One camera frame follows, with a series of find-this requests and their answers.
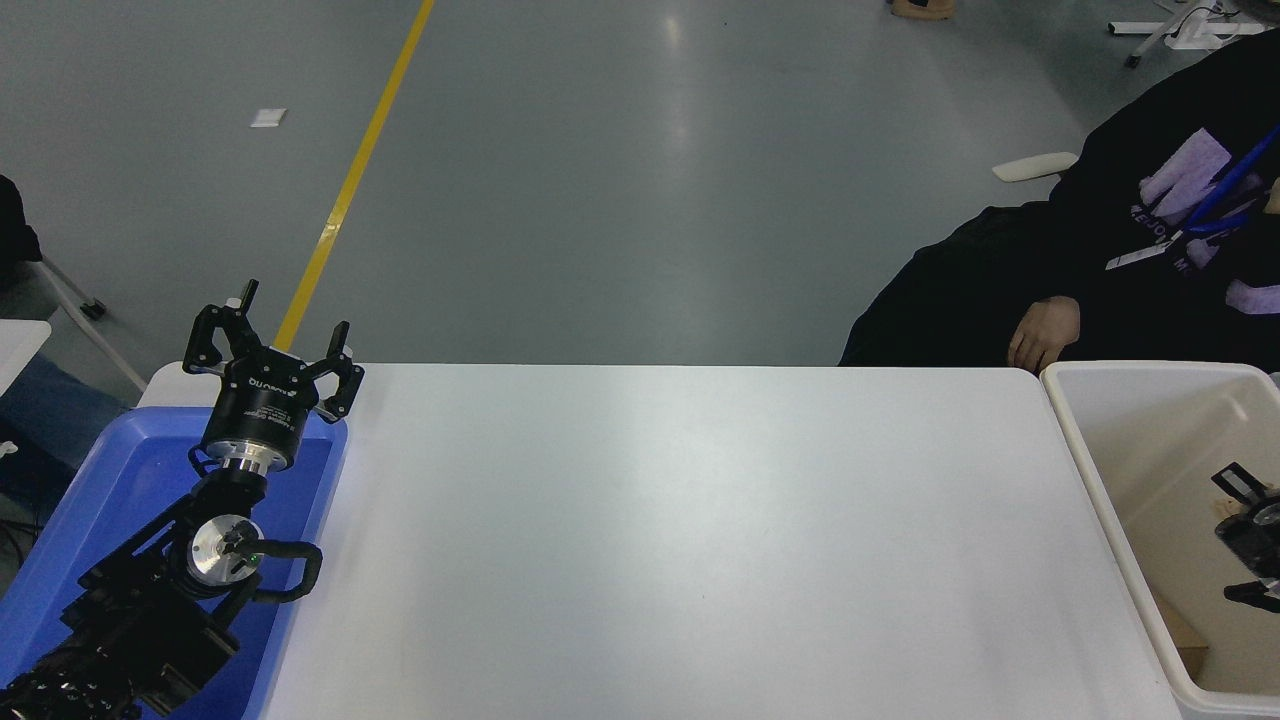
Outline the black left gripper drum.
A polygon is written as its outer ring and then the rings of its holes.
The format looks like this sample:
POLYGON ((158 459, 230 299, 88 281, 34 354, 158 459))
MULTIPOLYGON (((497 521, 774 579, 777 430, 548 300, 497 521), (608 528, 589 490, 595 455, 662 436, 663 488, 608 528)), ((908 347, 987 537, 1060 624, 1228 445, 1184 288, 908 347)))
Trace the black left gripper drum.
POLYGON ((273 462, 293 462, 307 415, 317 402, 307 364, 275 348, 256 348, 230 361, 201 439, 209 457, 234 445, 271 451, 273 462))

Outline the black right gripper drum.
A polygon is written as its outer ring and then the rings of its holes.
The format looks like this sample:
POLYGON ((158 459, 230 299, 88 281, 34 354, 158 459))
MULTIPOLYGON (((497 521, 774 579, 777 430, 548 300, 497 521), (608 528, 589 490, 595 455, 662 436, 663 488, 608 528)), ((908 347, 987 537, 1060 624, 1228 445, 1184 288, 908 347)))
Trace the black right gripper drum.
POLYGON ((1216 537, 1260 579, 1279 579, 1277 498, 1242 506, 1215 527, 1216 537))

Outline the person's hand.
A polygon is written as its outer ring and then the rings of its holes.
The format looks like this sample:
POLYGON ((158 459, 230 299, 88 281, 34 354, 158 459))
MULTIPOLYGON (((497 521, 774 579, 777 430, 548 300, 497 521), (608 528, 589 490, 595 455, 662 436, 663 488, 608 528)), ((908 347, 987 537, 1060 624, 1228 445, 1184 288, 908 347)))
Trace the person's hand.
POLYGON ((1010 368, 1038 374, 1080 338, 1082 310, 1075 299, 1052 296, 1034 301, 1018 323, 1007 346, 1010 368))

